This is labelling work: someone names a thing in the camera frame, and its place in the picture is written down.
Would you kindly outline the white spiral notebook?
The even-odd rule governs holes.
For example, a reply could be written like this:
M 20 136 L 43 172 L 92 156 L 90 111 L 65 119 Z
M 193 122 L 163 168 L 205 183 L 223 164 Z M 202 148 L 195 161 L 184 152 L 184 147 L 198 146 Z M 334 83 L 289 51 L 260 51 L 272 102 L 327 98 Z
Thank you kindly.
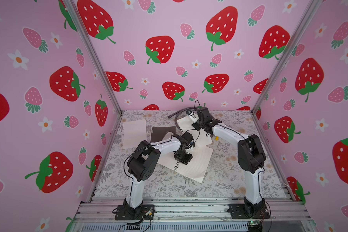
M 194 181 L 202 183 L 210 163 L 213 149 L 209 147 L 195 148 L 190 152 L 192 159 L 188 164 L 182 164 L 174 158 L 174 152 L 161 155 L 158 164 L 175 171 Z

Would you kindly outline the torn white notebook page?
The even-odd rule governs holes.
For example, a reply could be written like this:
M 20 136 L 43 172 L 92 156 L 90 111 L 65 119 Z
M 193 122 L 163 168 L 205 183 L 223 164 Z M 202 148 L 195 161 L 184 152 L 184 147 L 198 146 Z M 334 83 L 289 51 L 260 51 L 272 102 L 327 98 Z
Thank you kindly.
M 123 123 L 123 149 L 136 148 L 144 140 L 147 140 L 147 126 L 144 119 Z

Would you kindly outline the dark grey spiral notebook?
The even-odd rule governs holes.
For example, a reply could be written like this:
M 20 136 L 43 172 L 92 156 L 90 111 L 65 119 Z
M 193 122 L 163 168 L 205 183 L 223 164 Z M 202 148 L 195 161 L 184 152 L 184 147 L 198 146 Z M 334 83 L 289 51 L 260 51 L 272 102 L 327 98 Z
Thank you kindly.
M 175 126 L 169 126 L 169 127 L 152 127 L 151 129 L 151 143 L 156 143 L 159 141 L 162 141 L 165 137 L 165 135 L 171 132 L 173 134 L 176 133 L 176 127 Z

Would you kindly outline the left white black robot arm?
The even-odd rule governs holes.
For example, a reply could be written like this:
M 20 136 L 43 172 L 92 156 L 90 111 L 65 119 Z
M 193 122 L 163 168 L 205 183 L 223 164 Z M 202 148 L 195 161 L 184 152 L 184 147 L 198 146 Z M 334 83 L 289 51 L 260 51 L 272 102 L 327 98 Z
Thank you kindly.
M 131 192 L 124 200 L 126 209 L 134 212 L 143 204 L 143 190 L 145 181 L 153 174 L 159 158 L 173 153 L 175 161 L 187 165 L 193 158 L 190 149 L 194 147 L 194 139 L 191 133 L 183 135 L 168 133 L 169 138 L 149 143 L 142 141 L 127 160 L 129 176 L 132 179 Z

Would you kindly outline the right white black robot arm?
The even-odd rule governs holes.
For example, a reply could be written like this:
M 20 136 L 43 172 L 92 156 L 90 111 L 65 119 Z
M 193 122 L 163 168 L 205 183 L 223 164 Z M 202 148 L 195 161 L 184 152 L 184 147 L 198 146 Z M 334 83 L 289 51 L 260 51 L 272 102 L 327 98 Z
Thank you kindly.
M 187 110 L 186 114 L 193 121 L 192 127 L 196 130 L 202 129 L 207 134 L 217 136 L 237 147 L 237 160 L 245 173 L 247 191 L 244 197 L 244 211 L 252 217 L 263 210 L 265 199 L 261 193 L 260 174 L 264 171 L 266 155 L 259 136 L 246 135 L 228 127 L 222 121 L 213 118 L 206 107 Z

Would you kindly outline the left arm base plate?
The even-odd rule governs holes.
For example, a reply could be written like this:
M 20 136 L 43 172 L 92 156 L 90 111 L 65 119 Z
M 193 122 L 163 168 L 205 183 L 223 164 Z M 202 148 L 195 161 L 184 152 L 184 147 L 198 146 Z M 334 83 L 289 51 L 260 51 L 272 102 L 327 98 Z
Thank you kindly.
M 152 220 L 155 213 L 154 205 L 140 205 L 136 209 L 129 205 L 119 205 L 115 213 L 115 220 Z

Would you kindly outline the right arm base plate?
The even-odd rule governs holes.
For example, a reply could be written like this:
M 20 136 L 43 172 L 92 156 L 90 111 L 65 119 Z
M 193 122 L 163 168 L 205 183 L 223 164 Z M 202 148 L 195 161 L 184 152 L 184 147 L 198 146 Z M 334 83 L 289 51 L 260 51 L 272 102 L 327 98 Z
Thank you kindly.
M 269 210 L 266 204 L 230 204 L 227 213 L 231 214 L 232 219 L 270 219 Z

